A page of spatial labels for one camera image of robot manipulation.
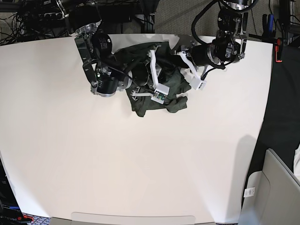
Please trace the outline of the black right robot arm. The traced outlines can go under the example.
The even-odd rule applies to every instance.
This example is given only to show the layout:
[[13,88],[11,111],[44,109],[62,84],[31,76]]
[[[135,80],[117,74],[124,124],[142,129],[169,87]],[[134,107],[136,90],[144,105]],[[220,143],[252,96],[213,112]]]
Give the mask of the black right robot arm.
[[[113,44],[109,35],[101,29],[101,17],[95,2],[83,6],[83,0],[58,0],[56,4],[66,19],[66,24],[75,36],[75,43],[82,59],[82,68],[91,85],[91,92],[102,97],[111,97],[116,91],[130,88],[132,84],[143,89],[144,94],[133,93],[134,97],[151,96],[158,93],[156,71],[156,44],[129,63],[121,63],[112,53]],[[145,75],[151,75],[153,85],[146,88],[133,78],[132,70],[141,62],[149,60]]]

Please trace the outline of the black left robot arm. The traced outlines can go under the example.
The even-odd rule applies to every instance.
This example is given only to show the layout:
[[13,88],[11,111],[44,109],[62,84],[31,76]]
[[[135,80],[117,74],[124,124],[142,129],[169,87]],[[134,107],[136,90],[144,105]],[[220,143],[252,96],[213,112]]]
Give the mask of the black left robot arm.
[[[225,69],[226,65],[240,61],[245,57],[248,12],[257,3],[256,0],[211,1],[191,24],[191,44],[178,45],[172,54],[179,56],[183,53],[192,65],[211,66],[213,69]],[[218,30],[215,39],[208,43],[197,35],[196,24],[215,4],[219,5]]]

